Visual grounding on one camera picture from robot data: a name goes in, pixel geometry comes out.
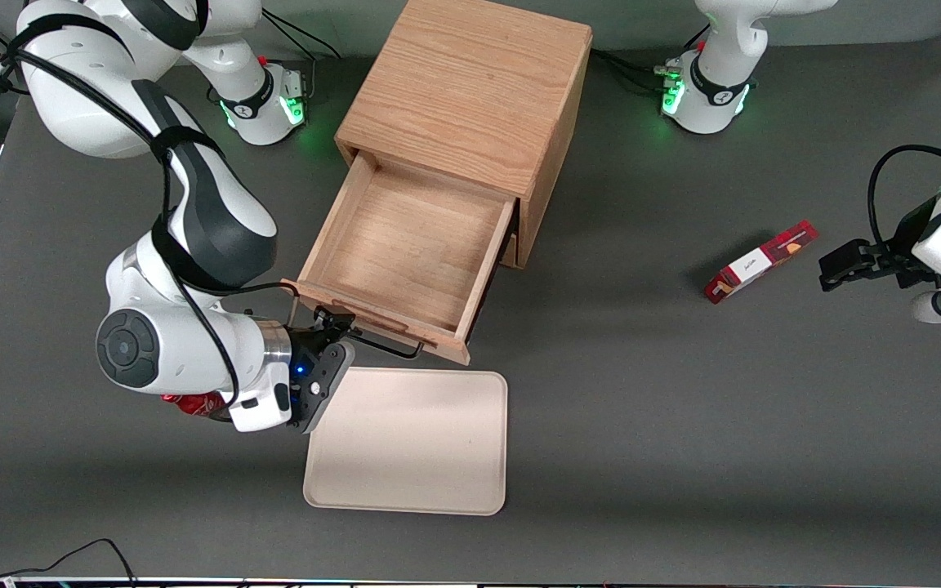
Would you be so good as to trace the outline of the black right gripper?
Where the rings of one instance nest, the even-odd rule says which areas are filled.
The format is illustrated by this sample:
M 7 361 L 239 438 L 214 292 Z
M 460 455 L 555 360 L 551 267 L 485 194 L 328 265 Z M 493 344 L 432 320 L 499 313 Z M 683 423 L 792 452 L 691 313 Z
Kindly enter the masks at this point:
M 355 314 L 347 309 L 318 305 L 314 309 L 316 327 L 287 329 L 292 351 L 292 415 L 288 424 L 299 433 L 310 434 L 317 427 L 354 363 L 354 346 L 346 341 L 346 331 L 354 323 Z

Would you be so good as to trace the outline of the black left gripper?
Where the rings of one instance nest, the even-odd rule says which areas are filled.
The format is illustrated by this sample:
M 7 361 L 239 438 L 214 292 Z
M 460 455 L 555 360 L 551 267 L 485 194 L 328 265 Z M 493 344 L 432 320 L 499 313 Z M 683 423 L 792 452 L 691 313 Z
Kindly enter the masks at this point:
M 936 282 L 936 273 L 912 253 L 912 247 L 925 235 L 934 206 L 936 198 L 929 198 L 912 209 L 899 222 L 899 242 L 884 241 L 879 244 L 882 264 L 895 275 L 900 289 Z M 876 266 L 870 243 L 846 243 L 820 258 L 820 287 L 823 292 L 832 292 L 841 284 L 870 279 Z

